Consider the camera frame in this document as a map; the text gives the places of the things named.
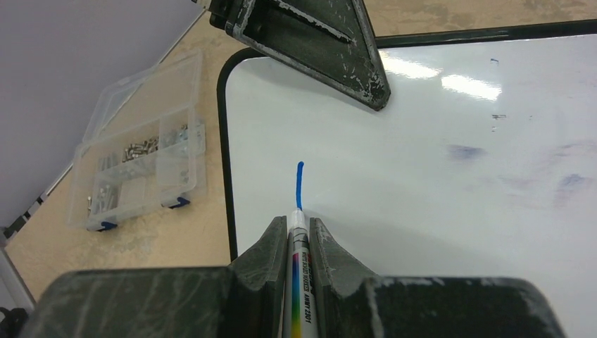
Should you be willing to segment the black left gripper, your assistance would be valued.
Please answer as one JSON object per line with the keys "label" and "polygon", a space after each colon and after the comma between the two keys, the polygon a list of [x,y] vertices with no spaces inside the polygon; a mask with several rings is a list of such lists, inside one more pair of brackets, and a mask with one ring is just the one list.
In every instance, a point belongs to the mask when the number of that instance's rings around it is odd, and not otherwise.
{"label": "black left gripper", "polygon": [[252,49],[374,111],[387,105],[391,88],[363,1],[191,2]]}

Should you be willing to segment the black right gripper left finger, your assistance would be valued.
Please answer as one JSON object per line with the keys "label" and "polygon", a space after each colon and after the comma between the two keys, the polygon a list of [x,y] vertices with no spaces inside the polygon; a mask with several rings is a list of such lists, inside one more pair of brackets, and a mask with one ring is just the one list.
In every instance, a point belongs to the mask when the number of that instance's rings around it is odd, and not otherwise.
{"label": "black right gripper left finger", "polygon": [[83,270],[42,294],[22,337],[278,337],[287,219],[226,266]]}

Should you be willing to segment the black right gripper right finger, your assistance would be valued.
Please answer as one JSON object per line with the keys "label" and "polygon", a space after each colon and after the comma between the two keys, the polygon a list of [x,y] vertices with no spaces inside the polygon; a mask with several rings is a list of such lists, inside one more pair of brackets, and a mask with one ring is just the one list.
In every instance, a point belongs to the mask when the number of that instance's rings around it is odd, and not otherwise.
{"label": "black right gripper right finger", "polygon": [[321,337],[563,337],[545,296],[509,277],[381,276],[310,219]]}

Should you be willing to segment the white whiteboard marker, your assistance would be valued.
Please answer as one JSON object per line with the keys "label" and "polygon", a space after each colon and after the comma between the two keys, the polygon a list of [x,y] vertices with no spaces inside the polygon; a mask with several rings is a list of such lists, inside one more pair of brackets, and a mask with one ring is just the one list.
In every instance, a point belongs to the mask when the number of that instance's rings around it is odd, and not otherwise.
{"label": "white whiteboard marker", "polygon": [[289,216],[288,223],[282,336],[318,337],[309,233],[304,212],[297,208]]}

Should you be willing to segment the white whiteboard with black frame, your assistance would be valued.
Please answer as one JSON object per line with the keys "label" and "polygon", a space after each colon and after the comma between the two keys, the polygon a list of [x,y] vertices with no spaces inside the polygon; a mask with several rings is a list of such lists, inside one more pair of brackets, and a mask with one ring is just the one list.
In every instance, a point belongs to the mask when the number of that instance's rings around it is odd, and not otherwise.
{"label": "white whiteboard with black frame", "polygon": [[377,39],[371,111],[251,49],[217,84],[230,256],[302,206],[382,275],[508,276],[596,336],[596,21]]}

